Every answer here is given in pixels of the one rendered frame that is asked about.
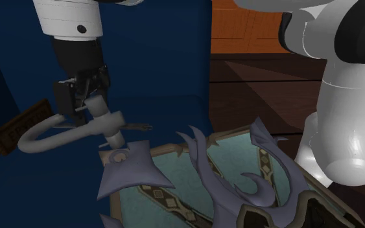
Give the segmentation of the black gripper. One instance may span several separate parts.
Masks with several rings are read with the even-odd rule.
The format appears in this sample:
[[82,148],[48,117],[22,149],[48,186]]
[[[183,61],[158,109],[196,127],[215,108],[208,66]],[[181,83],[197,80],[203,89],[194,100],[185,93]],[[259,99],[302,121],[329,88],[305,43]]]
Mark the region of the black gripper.
[[87,93],[78,84],[89,81],[88,95],[101,95],[108,103],[110,76],[104,63],[100,39],[69,41],[51,38],[59,66],[70,79],[53,83],[53,93],[59,114],[71,117],[76,126],[86,124],[83,111],[77,111],[84,104]]

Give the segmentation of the brown key tag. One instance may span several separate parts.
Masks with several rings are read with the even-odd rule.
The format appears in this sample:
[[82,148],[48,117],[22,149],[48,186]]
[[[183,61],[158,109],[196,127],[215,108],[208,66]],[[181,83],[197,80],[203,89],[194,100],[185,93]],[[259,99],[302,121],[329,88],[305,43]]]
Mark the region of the brown key tag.
[[0,155],[6,156],[17,148],[20,137],[31,127],[53,116],[45,98],[0,127]]

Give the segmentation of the blue sofa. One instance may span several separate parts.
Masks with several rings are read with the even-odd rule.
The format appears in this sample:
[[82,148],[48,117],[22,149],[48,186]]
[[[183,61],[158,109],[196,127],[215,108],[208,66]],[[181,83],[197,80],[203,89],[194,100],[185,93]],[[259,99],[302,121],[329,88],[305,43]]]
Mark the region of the blue sofa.
[[[153,126],[125,138],[158,146],[180,142],[192,126],[210,134],[211,0],[100,9],[110,109]],[[52,84],[64,77],[32,0],[0,0],[0,126],[43,98],[53,102]],[[110,211],[108,199],[97,199],[103,141],[92,135],[40,154],[1,156],[0,228],[103,228],[100,216]]]

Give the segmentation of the teal patterned robot stand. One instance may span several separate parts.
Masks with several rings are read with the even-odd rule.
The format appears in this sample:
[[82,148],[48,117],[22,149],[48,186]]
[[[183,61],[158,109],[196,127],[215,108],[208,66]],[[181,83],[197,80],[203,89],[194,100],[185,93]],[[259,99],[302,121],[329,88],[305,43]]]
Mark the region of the teal patterned robot stand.
[[277,145],[261,119],[182,144],[101,152],[104,228],[365,228]]

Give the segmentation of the orange wooden cabinet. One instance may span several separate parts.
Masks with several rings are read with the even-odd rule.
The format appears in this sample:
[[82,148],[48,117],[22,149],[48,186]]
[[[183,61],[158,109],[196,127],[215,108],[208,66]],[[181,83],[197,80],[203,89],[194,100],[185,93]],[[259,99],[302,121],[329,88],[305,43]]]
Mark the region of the orange wooden cabinet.
[[280,13],[241,9],[233,0],[213,0],[211,53],[286,53],[278,40],[280,23]]

